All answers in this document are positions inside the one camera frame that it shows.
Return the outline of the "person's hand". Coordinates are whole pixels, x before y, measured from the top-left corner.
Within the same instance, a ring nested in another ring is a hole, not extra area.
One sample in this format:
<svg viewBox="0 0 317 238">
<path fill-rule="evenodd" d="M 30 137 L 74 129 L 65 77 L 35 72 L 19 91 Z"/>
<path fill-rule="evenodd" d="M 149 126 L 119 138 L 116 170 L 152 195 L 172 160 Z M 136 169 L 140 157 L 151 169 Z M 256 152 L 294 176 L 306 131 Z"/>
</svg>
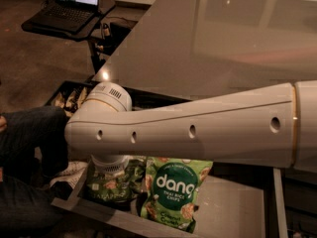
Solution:
<svg viewBox="0 0 317 238">
<path fill-rule="evenodd" d="M 0 115 L 0 133 L 3 133 L 7 129 L 7 126 L 6 118 Z"/>
</svg>

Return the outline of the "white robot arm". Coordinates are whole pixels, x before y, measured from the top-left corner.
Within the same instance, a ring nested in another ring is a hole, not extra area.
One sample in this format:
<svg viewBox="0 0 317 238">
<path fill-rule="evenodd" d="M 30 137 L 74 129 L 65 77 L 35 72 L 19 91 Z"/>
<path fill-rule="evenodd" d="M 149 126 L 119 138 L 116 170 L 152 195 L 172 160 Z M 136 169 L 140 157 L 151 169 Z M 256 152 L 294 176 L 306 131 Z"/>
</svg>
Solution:
<svg viewBox="0 0 317 238">
<path fill-rule="evenodd" d="M 139 111 L 123 87 L 101 82 L 68 120 L 64 135 L 73 150 L 102 162 L 144 155 L 313 172 L 317 82 Z"/>
</svg>

